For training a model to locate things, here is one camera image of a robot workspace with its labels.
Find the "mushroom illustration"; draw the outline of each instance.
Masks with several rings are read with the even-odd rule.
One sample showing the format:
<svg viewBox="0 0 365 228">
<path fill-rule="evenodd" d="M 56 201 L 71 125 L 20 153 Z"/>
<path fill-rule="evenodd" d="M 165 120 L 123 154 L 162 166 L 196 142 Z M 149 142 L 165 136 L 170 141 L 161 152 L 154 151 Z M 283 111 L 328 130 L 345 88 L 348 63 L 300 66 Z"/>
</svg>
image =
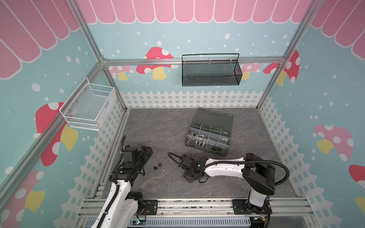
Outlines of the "mushroom illustration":
<svg viewBox="0 0 365 228">
<path fill-rule="evenodd" d="M 128 79 L 125 72 L 134 73 L 130 66 L 110 66 L 108 69 L 113 78 L 116 78 L 118 75 L 118 79 L 120 81 L 125 81 Z"/>
<path fill-rule="evenodd" d="M 354 181 L 356 181 L 361 187 L 365 188 L 365 167 L 350 165 L 349 173 Z"/>
<path fill-rule="evenodd" d="M 251 72 L 256 72 L 256 73 L 260 72 L 261 66 L 258 63 L 244 63 L 241 66 L 241 70 L 242 70 L 241 80 L 247 80 L 250 78 Z"/>
<path fill-rule="evenodd" d="M 279 65 L 278 63 L 270 64 L 264 69 L 264 73 L 265 74 L 274 73 L 278 65 Z M 289 76 L 290 82 L 294 83 L 298 78 L 299 68 L 300 68 L 299 52 L 295 50 L 289 62 L 287 63 L 286 67 L 284 68 L 284 71 L 280 74 L 279 78 L 277 79 L 276 83 L 278 85 L 283 86 L 284 79 L 287 75 Z"/>
<path fill-rule="evenodd" d="M 345 162 L 350 159 L 354 150 L 354 142 L 351 133 L 346 128 L 316 125 L 314 132 L 313 136 L 319 135 L 324 138 L 317 142 L 317 146 L 323 153 L 328 154 L 330 150 L 336 148 L 341 160 Z"/>
<path fill-rule="evenodd" d="M 173 59 L 174 57 L 165 49 L 160 47 L 152 47 L 144 57 L 145 59 Z M 150 71 L 153 72 L 152 78 L 154 80 L 163 80 L 166 78 L 164 67 L 177 68 L 178 65 L 144 65 L 137 66 L 137 72 L 140 74 L 146 74 Z"/>
<path fill-rule="evenodd" d="M 356 197 L 355 201 L 359 208 L 362 210 L 362 212 L 365 214 L 365 198 L 362 197 Z"/>
<path fill-rule="evenodd" d="M 46 104 L 38 109 L 35 114 L 35 123 L 37 126 L 37 133 L 34 134 L 35 138 L 38 137 L 46 129 L 48 124 L 58 113 L 59 107 L 61 107 L 62 105 L 62 102 L 54 102 Z M 78 131 L 75 129 L 71 129 L 68 125 L 66 125 L 66 123 L 64 123 L 41 155 L 42 164 L 44 166 L 50 166 L 56 161 L 60 142 L 62 142 L 70 151 L 75 145 L 77 138 Z"/>
<path fill-rule="evenodd" d="M 2 228 L 18 228 L 22 222 L 25 208 L 32 212 L 38 210 L 46 193 L 45 191 L 32 191 L 32 189 L 43 175 L 43 171 L 32 171 L 26 176 L 1 212 Z"/>
</svg>

